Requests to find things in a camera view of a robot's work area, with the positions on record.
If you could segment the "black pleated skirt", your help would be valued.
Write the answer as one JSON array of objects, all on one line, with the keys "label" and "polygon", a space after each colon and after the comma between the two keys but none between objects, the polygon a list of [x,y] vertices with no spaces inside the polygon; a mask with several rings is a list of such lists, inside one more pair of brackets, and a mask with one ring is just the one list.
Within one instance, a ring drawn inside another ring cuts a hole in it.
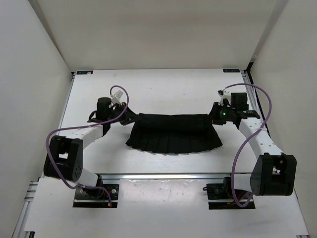
[{"label": "black pleated skirt", "polygon": [[186,154],[213,150],[222,141],[206,114],[140,114],[126,145],[151,153]]}]

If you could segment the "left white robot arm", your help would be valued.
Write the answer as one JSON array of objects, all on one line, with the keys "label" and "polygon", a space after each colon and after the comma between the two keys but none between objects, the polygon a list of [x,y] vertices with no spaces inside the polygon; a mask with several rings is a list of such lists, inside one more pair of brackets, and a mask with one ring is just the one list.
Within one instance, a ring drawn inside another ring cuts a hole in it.
[{"label": "left white robot arm", "polygon": [[44,175],[63,180],[67,186],[86,188],[92,198],[103,195],[104,186],[100,175],[83,168],[83,151],[104,137],[111,124],[127,125],[136,122],[140,116],[121,103],[107,97],[99,98],[97,109],[88,118],[87,126],[72,127],[70,136],[50,137],[48,153],[44,164]]}]

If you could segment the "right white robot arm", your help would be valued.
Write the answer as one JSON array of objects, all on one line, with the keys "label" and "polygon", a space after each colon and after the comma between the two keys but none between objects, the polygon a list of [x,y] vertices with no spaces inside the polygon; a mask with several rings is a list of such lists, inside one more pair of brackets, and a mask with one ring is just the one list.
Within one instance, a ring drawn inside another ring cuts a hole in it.
[{"label": "right white robot arm", "polygon": [[262,126],[258,113],[247,107],[222,106],[215,102],[209,114],[213,124],[233,123],[246,137],[257,161],[250,174],[236,174],[235,165],[242,149],[234,158],[230,181],[222,187],[223,194],[234,198],[241,190],[255,196],[290,196],[293,193],[297,161],[293,155],[278,148]]}]

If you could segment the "right blue corner label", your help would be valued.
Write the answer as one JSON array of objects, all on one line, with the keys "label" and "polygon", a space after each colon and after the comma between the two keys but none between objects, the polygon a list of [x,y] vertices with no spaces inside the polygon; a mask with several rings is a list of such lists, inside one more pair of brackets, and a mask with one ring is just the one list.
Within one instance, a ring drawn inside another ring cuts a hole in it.
[{"label": "right blue corner label", "polygon": [[231,69],[231,68],[224,68],[224,73],[240,73],[240,69]]}]

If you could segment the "blue corner label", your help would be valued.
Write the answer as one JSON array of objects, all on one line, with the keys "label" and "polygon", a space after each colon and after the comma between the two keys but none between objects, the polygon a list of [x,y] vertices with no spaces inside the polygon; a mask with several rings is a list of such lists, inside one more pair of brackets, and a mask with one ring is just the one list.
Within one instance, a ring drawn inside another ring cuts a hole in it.
[{"label": "blue corner label", "polygon": [[224,68],[224,73],[240,73],[240,69],[231,69],[231,68]]},{"label": "blue corner label", "polygon": [[77,75],[91,75],[93,74],[92,70],[79,70],[76,72]]}]

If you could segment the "left blue corner label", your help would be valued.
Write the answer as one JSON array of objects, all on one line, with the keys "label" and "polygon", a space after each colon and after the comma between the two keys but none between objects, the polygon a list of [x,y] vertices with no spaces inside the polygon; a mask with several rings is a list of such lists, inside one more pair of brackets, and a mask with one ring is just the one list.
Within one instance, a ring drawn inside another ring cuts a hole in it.
[{"label": "left blue corner label", "polygon": [[91,75],[93,74],[92,70],[79,70],[76,72],[77,75]]}]

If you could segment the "front aluminium rail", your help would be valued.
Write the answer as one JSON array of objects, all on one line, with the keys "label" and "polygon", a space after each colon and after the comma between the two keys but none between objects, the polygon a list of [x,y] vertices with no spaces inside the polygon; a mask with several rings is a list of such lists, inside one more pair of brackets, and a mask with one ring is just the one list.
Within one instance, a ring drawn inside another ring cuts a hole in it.
[{"label": "front aluminium rail", "polygon": [[168,179],[223,179],[230,176],[226,173],[141,173],[141,174],[101,174],[104,180],[168,180]]}]

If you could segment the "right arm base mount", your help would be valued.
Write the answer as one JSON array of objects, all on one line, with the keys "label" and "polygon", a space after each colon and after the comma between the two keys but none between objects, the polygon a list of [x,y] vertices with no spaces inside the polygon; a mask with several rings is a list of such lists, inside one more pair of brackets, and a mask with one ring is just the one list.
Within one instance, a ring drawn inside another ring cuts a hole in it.
[{"label": "right arm base mount", "polygon": [[243,208],[236,204],[232,195],[230,177],[225,177],[222,183],[207,183],[203,191],[207,193],[209,210],[255,209],[253,200]]}]

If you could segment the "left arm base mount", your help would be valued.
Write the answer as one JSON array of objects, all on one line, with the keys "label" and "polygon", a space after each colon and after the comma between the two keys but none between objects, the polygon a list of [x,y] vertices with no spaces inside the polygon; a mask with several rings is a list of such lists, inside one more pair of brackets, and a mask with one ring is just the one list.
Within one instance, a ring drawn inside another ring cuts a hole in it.
[{"label": "left arm base mount", "polygon": [[117,208],[119,184],[106,183],[99,175],[97,186],[103,189],[77,188],[75,190],[74,208]]}]

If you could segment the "left aluminium frame rail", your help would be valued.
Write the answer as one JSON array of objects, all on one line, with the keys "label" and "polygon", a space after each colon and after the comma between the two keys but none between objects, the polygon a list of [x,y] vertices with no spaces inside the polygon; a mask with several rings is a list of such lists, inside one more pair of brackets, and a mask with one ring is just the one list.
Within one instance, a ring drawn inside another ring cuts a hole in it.
[{"label": "left aluminium frame rail", "polygon": [[33,199],[35,197],[37,186],[38,186],[38,182],[34,182],[34,181],[30,182],[28,186],[26,195],[24,197],[22,210],[20,212],[18,221],[15,225],[13,234],[11,236],[12,238],[33,238],[35,236],[35,232],[26,231],[25,226],[28,220]]}]

